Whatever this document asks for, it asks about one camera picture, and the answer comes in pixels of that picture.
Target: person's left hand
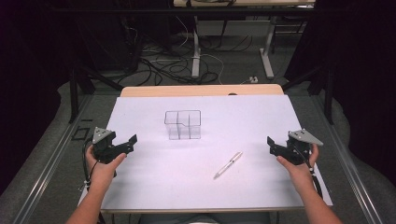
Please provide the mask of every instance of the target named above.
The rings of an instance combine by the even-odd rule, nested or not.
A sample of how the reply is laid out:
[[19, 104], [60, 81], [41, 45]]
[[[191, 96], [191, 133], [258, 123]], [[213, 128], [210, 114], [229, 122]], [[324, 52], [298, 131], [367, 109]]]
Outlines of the person's left hand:
[[126, 158], [126, 154], [121, 153], [114, 161], [104, 164], [96, 160], [93, 156], [93, 146], [90, 146], [85, 158], [88, 163], [88, 170], [92, 173], [90, 189], [105, 193], [113, 180], [114, 172]]

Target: gray carpet floor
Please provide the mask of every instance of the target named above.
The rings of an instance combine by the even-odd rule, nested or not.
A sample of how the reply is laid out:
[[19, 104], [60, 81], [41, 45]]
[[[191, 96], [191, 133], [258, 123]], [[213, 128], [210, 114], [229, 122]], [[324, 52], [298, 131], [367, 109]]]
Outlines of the gray carpet floor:
[[[225, 38], [224, 48], [230, 49], [239, 43], [244, 37]], [[243, 51], [207, 51], [204, 53], [207, 68], [211, 72], [221, 73], [216, 81], [209, 84], [240, 84], [250, 76], [257, 76], [259, 83], [284, 83], [283, 74], [287, 68], [290, 57], [299, 40], [298, 35], [280, 35], [276, 39], [276, 52], [270, 55], [271, 63], [276, 74], [275, 80], [268, 80], [262, 68], [258, 47], [262, 46], [263, 40], [253, 38], [253, 42], [243, 43], [240, 47], [247, 47]], [[155, 46], [145, 48], [143, 55], [152, 59], [151, 53], [158, 50]], [[190, 49], [180, 48], [178, 45], [174, 50], [191, 54]], [[166, 59], [168, 56], [159, 56], [155, 60]], [[148, 77], [148, 73], [139, 73], [125, 77], [120, 84], [133, 86], [141, 83]], [[106, 127], [111, 115], [115, 100], [120, 94], [111, 90], [101, 82], [94, 82], [97, 92], [92, 96], [80, 95], [79, 100], [84, 107], [81, 108], [78, 120], [72, 126], [68, 124], [70, 118], [70, 101], [68, 96], [68, 84], [59, 89], [62, 95], [62, 104], [56, 118], [48, 127], [40, 142], [33, 150], [31, 156], [21, 168], [20, 172], [9, 185], [5, 193], [0, 197], [0, 222], [1, 223], [62, 223], [76, 209], [80, 192], [78, 188], [83, 183], [83, 171], [81, 164], [82, 138], [85, 134], [91, 134], [95, 126]], [[145, 85], [153, 85], [154, 77]], [[333, 211], [345, 223], [371, 223], [361, 204], [356, 197], [356, 192], [340, 165], [340, 160], [334, 151], [335, 143], [331, 138], [326, 123], [323, 121], [322, 113], [318, 110], [316, 102], [321, 102], [322, 95], [309, 96], [306, 87], [309, 83], [302, 83], [286, 92], [296, 111], [296, 115], [302, 127], [316, 135], [325, 146], [320, 151], [318, 166], [331, 193], [334, 203]], [[162, 85], [181, 85], [169, 78], [164, 78]], [[349, 128], [347, 120], [343, 115], [342, 107], [334, 102], [332, 106], [334, 128], [338, 132], [341, 141], [347, 146]], [[64, 147], [65, 150], [57, 152], [56, 149]], [[58, 160], [50, 167], [46, 166], [53, 157]], [[353, 158], [359, 174], [368, 194], [371, 196], [376, 211], [381, 216], [383, 223], [394, 223], [396, 220], [396, 190], [388, 180], [371, 167], [358, 159]], [[43, 178], [44, 170], [51, 170], [47, 176], [48, 182], [39, 186], [40, 191], [35, 196], [33, 203], [26, 202], [32, 198], [32, 189], [37, 189], [37, 180]], [[281, 211], [280, 223], [308, 223], [304, 210]], [[272, 213], [271, 218], [275, 223], [277, 214]], [[116, 215], [115, 223], [137, 223], [139, 215]], [[111, 223], [111, 215], [105, 214], [105, 219]]]

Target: wooden desk top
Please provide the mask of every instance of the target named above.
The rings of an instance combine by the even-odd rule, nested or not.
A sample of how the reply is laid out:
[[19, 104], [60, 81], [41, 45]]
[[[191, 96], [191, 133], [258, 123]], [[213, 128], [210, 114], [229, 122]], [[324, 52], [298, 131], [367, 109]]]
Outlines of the wooden desk top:
[[282, 88], [277, 84], [252, 85], [201, 85], [201, 86], [155, 86], [125, 87], [121, 97], [138, 96], [210, 96], [210, 95], [283, 95]]
[[[185, 7], [187, 0], [175, 0], [175, 7]], [[261, 7], [261, 6], [301, 6], [314, 4], [315, 0], [236, 0], [235, 7]], [[204, 3], [191, 0], [193, 7], [225, 7], [225, 3]]]

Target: right forearm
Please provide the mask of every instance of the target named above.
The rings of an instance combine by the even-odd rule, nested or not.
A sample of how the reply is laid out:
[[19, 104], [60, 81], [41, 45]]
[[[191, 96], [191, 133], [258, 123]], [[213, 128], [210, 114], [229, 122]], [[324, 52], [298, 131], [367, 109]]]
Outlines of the right forearm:
[[302, 190], [300, 196], [311, 224], [342, 223], [329, 206], [323, 202], [314, 189]]

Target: transparent container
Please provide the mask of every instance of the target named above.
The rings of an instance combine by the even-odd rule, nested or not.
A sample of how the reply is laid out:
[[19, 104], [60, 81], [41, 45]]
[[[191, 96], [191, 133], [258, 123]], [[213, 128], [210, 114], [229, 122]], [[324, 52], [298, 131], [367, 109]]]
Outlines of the transparent container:
[[201, 138], [200, 110], [166, 111], [164, 123], [170, 140]]

